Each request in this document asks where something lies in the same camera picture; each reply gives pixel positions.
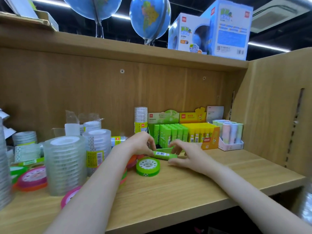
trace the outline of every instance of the wooden back panel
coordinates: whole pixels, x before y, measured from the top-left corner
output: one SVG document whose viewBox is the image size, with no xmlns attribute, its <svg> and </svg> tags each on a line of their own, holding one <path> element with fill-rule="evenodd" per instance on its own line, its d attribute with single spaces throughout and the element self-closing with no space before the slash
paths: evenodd
<svg viewBox="0 0 312 234">
<path fill-rule="evenodd" d="M 225 72 L 0 48 L 0 108 L 11 115 L 5 125 L 36 130 L 39 141 L 64 127 L 65 110 L 99 113 L 102 128 L 129 136 L 135 106 L 149 112 L 230 107 L 231 97 L 222 93 L 226 78 Z"/>
<path fill-rule="evenodd" d="M 244 123 L 244 149 L 306 176 L 312 162 L 311 58 L 312 48 L 306 48 L 249 62 L 231 117 Z"/>
</svg>

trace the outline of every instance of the barcode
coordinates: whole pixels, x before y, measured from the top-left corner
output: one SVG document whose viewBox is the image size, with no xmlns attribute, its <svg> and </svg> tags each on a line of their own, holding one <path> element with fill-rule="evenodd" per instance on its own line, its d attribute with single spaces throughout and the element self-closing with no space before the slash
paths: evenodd
<svg viewBox="0 0 312 234">
<path fill-rule="evenodd" d="M 103 162 L 103 153 L 99 152 L 96 155 L 97 155 L 98 165 L 100 165 Z"/>
<path fill-rule="evenodd" d="M 156 155 L 169 156 L 169 153 L 156 152 Z"/>
</svg>

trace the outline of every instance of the globe box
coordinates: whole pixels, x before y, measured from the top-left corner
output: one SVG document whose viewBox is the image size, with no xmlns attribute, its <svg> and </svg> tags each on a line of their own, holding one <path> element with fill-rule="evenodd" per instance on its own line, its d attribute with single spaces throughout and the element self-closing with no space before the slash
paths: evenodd
<svg viewBox="0 0 312 234">
<path fill-rule="evenodd" d="M 210 19 L 181 13 L 169 29 L 168 49 L 208 54 Z"/>
<path fill-rule="evenodd" d="M 253 8 L 216 0 L 201 17 L 210 18 L 209 55 L 246 60 Z"/>
</svg>

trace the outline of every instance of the deli logo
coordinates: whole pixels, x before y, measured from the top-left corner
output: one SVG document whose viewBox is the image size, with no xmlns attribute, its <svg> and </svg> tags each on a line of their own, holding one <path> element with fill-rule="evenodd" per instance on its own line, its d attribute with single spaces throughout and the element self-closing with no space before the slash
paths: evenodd
<svg viewBox="0 0 312 234">
<path fill-rule="evenodd" d="M 210 137 L 209 137 L 209 138 L 204 138 L 203 143 L 204 143 L 204 142 L 210 142 L 210 139 L 211 139 Z"/>
</svg>

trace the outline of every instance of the globe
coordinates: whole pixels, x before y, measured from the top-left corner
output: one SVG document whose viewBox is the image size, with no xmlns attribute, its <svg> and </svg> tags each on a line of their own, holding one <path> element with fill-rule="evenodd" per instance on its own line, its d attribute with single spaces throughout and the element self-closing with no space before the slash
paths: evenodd
<svg viewBox="0 0 312 234">
<path fill-rule="evenodd" d="M 162 14 L 166 12 L 162 23 Z M 160 29 L 156 39 L 167 31 L 171 21 L 171 7 L 168 0 L 132 0 L 130 5 L 130 20 L 134 30 L 143 39 L 153 41 L 154 35 Z"/>
<path fill-rule="evenodd" d="M 92 0 L 64 0 L 78 14 L 88 19 L 96 20 L 96 12 Z M 100 20 L 107 19 L 115 14 L 121 0 L 95 0 L 95 6 Z"/>
</svg>

